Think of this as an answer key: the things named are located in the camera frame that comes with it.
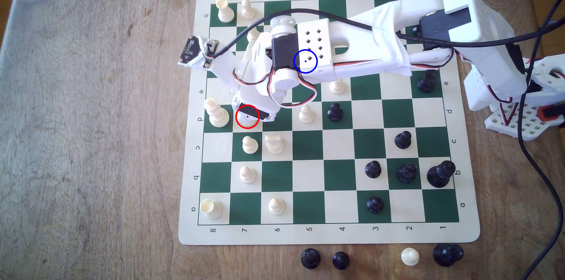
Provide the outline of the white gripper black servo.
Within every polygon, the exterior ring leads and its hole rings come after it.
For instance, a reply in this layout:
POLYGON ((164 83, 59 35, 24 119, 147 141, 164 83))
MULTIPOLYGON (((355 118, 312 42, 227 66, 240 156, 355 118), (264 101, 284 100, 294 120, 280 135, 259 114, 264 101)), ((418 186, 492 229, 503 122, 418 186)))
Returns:
POLYGON ((224 45, 213 39, 207 41, 207 59, 210 60, 207 70, 234 92, 232 106, 236 110, 241 105, 253 105, 259 112, 252 111, 249 115, 263 122, 274 121, 280 110, 267 94, 267 81, 260 82, 272 67, 272 59, 266 54, 266 48, 271 45, 272 35, 259 35, 239 59, 231 52, 219 55, 224 45))

